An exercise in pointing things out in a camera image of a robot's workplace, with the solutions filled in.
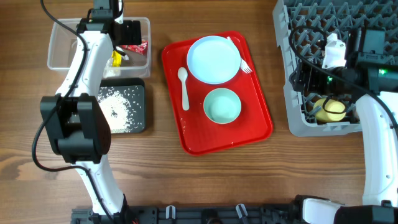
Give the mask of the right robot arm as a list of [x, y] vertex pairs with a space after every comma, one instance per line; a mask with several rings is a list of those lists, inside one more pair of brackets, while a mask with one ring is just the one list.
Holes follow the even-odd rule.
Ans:
[[347, 206], [307, 197], [305, 223], [397, 223], [397, 66], [361, 62], [353, 68], [322, 69], [301, 62], [290, 76], [299, 90], [349, 94], [362, 127], [366, 166], [363, 203]]

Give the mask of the yellow snack wrapper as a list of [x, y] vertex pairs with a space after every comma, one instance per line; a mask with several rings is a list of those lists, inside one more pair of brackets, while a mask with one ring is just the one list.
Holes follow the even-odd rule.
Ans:
[[120, 67], [122, 63], [122, 55], [117, 51], [114, 51], [112, 56], [112, 67]]

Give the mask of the mint green bowl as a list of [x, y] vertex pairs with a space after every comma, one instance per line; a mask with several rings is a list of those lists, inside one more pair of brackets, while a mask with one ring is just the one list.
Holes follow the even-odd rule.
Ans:
[[203, 101], [206, 117], [216, 124], [229, 124], [235, 121], [242, 110], [239, 96], [227, 88], [217, 88], [209, 92]]

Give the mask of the red foil snack wrapper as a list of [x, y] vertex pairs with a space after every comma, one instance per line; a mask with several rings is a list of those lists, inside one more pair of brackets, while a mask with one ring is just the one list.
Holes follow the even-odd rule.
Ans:
[[142, 39], [142, 42], [139, 45], [120, 45], [119, 47], [124, 50], [129, 50], [131, 52], [144, 55], [147, 53], [147, 49], [149, 47], [149, 41]]

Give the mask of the white plastic fork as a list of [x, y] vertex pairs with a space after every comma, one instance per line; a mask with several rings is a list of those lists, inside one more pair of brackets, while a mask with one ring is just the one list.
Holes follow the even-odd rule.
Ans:
[[252, 69], [249, 67], [249, 65], [247, 64], [247, 62], [243, 58], [241, 58], [240, 69], [244, 73], [251, 73], [252, 72]]

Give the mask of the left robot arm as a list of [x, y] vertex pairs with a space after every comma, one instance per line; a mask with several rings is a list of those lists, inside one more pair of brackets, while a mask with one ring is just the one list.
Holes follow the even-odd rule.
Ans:
[[93, 223], [135, 223], [108, 160], [111, 130], [98, 93], [108, 59], [118, 45], [142, 42], [141, 23], [114, 19], [82, 19], [73, 29], [77, 47], [68, 75], [53, 96], [40, 102], [38, 133], [47, 132], [51, 148], [83, 179], [93, 202]]

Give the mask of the white plastic spoon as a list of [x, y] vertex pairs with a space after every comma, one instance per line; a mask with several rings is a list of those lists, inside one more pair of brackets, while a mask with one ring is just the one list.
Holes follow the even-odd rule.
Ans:
[[180, 67], [177, 75], [182, 85], [182, 108], [183, 110], [188, 111], [190, 109], [190, 105], [189, 105], [187, 86], [186, 86], [186, 81], [188, 78], [188, 72], [186, 68]]

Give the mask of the light blue plate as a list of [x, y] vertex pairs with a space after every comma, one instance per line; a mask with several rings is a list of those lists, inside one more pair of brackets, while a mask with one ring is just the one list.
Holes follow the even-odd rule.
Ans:
[[219, 85], [233, 79], [241, 64], [238, 48], [226, 37], [210, 35], [196, 40], [187, 53], [187, 67], [200, 82]]

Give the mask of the white napkin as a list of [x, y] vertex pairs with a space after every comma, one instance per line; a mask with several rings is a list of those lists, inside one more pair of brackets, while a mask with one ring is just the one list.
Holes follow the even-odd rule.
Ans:
[[121, 71], [120, 71], [119, 67], [113, 67], [113, 59], [110, 58], [106, 62], [106, 66], [105, 66], [104, 72], [103, 72], [103, 79], [120, 77], [120, 76], [121, 76]]

